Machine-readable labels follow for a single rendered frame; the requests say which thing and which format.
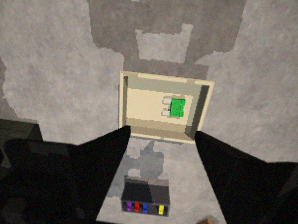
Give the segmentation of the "beige open-top tray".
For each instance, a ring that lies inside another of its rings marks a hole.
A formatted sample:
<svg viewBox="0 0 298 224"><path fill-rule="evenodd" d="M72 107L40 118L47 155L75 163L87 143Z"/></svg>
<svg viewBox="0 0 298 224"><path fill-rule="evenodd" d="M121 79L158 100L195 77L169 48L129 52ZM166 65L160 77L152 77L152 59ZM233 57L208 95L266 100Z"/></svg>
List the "beige open-top tray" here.
<svg viewBox="0 0 298 224"><path fill-rule="evenodd" d="M120 71L119 128L131 126L131 136L189 144L201 131L214 81ZM164 98L185 99L183 117L163 115L171 103Z"/></svg>

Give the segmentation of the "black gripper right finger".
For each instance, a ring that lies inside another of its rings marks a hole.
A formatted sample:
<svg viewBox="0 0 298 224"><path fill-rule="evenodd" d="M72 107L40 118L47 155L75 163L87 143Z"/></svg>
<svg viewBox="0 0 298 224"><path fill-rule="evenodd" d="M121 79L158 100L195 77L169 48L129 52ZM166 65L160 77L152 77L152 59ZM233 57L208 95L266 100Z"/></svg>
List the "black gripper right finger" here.
<svg viewBox="0 0 298 224"><path fill-rule="evenodd" d="M227 224L269 224L298 186L298 162L267 163L202 131L195 143Z"/></svg>

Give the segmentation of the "green blade fuse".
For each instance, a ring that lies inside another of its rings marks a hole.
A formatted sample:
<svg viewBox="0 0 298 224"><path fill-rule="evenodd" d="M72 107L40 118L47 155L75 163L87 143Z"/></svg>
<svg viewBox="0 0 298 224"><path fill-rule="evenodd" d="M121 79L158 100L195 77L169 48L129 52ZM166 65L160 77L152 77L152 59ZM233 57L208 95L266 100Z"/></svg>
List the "green blade fuse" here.
<svg viewBox="0 0 298 224"><path fill-rule="evenodd" d="M183 108L186 103L185 99L164 98L164 103L171 103L171 109L170 109L170 111L163 110L163 115L183 117L183 115L184 115Z"/></svg>

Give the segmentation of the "yellow fuse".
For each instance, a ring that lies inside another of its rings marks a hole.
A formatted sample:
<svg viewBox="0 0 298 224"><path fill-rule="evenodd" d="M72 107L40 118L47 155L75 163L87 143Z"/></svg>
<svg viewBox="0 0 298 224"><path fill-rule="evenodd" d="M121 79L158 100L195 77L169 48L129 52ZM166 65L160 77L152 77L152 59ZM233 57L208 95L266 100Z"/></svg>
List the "yellow fuse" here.
<svg viewBox="0 0 298 224"><path fill-rule="evenodd" d="M164 206L159 206L159 214L163 214Z"/></svg>

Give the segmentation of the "tan cube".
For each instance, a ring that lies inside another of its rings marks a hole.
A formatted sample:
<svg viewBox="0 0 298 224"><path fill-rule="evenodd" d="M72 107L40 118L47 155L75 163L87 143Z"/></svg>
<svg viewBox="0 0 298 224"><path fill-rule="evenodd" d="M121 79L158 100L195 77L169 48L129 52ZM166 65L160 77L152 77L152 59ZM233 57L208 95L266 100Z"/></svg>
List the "tan cube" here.
<svg viewBox="0 0 298 224"><path fill-rule="evenodd" d="M203 221L201 221L201 222L199 222L197 224L214 224L214 223L211 222L210 220L208 220L208 218L207 218L207 219L205 219L205 220L203 220Z"/></svg>

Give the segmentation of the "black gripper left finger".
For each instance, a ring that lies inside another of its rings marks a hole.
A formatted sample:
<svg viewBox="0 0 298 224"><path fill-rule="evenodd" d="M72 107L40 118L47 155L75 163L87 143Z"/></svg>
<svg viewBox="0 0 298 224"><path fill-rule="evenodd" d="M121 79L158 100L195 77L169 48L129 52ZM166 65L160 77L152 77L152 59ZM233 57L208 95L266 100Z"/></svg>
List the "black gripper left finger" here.
<svg viewBox="0 0 298 224"><path fill-rule="evenodd" d="M81 145L14 138L3 150L15 171L28 169L65 175L78 218L96 220L126 151L126 125Z"/></svg>

